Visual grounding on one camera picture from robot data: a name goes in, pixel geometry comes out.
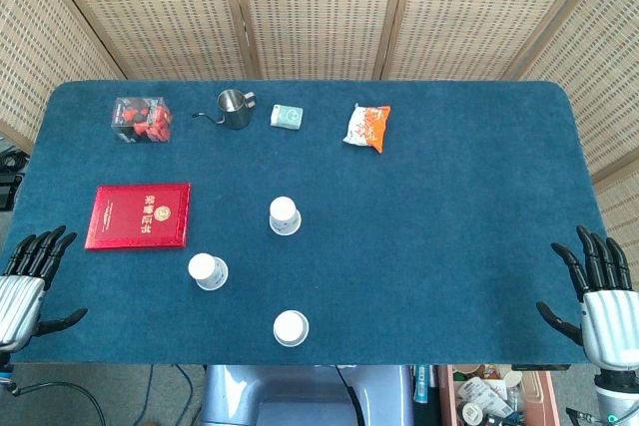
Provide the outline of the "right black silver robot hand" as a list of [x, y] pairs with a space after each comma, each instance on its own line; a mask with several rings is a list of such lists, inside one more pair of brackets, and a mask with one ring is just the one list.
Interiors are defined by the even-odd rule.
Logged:
[[612, 237], [576, 228], [584, 259], [565, 245], [551, 247], [568, 269], [579, 304], [580, 324], [557, 316], [544, 302], [536, 308], [544, 321], [578, 346], [603, 370], [638, 368], [638, 291], [633, 288], [626, 255]]

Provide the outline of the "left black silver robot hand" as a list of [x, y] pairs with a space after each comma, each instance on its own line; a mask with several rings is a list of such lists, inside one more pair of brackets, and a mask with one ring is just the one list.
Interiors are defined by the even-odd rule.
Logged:
[[43, 321], [40, 316], [61, 259], [76, 237], [60, 225], [25, 236], [12, 250], [1, 273], [2, 355], [20, 351], [33, 337], [70, 328], [87, 314], [86, 308], [79, 308], [60, 319]]

